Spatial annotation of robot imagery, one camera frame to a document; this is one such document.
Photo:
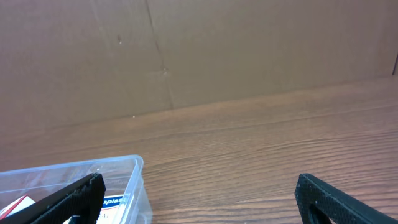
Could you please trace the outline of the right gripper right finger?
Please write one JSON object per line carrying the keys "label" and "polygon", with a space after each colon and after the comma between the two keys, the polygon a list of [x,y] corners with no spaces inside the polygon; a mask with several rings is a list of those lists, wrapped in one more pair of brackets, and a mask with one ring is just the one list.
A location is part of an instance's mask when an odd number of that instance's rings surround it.
{"label": "right gripper right finger", "polygon": [[299,175],[294,195],[304,224],[397,224],[312,174]]}

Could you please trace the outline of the white Hansaplast plaster box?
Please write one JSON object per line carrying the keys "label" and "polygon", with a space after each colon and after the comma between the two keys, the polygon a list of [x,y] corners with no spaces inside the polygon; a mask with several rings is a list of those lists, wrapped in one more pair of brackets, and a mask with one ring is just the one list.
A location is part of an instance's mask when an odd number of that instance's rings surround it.
{"label": "white Hansaplast plaster box", "polygon": [[126,208],[123,195],[105,196],[96,224],[120,223]]}

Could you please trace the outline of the red medicine box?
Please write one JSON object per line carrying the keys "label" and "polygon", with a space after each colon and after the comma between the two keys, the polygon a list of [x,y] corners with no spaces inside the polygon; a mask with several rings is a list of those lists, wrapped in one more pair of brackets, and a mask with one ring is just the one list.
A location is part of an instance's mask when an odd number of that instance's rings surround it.
{"label": "red medicine box", "polygon": [[31,205],[33,205],[35,201],[28,195],[23,195],[1,209],[1,219],[4,219],[8,216],[13,215]]}

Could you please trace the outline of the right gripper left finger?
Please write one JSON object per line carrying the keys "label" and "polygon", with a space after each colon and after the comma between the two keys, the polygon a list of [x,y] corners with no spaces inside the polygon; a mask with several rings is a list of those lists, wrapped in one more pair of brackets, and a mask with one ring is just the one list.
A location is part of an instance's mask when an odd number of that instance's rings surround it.
{"label": "right gripper left finger", "polygon": [[1,220],[2,224],[94,224],[103,207],[106,186],[100,173],[91,173],[27,208]]}

